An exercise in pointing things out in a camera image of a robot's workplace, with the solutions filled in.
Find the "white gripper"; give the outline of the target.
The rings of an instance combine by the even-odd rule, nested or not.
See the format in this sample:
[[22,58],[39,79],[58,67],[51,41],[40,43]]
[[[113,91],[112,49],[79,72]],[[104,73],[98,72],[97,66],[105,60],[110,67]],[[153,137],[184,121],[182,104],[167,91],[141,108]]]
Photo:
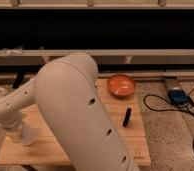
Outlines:
[[14,113],[13,115],[7,116],[3,120],[0,120],[0,128],[6,132],[18,132],[23,129],[23,114]]

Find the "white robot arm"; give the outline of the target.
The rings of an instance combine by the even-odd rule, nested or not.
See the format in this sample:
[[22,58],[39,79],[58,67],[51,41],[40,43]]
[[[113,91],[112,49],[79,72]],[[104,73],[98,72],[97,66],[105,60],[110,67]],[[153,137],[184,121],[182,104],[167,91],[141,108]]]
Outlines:
[[0,119],[35,103],[77,171],[140,171],[97,94],[97,74],[84,53],[52,60],[0,98]]

